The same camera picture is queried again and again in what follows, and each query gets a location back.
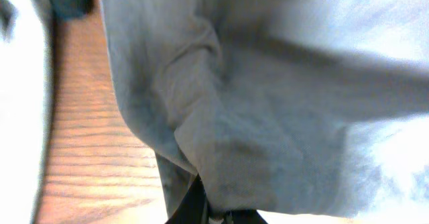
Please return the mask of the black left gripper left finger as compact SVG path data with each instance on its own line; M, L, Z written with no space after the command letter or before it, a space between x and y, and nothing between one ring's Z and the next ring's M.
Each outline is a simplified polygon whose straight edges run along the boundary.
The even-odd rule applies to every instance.
M166 224L208 224L208 201L199 175Z

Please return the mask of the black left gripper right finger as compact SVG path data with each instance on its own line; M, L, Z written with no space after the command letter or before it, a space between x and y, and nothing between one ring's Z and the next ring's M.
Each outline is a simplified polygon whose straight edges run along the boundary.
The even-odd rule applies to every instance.
M231 211L225 215L225 224L268 224L256 210Z

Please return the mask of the grey shorts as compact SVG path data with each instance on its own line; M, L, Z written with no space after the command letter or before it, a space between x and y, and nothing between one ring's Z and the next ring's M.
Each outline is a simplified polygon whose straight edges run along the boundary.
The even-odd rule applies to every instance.
M101 0L167 212L428 221L428 0Z

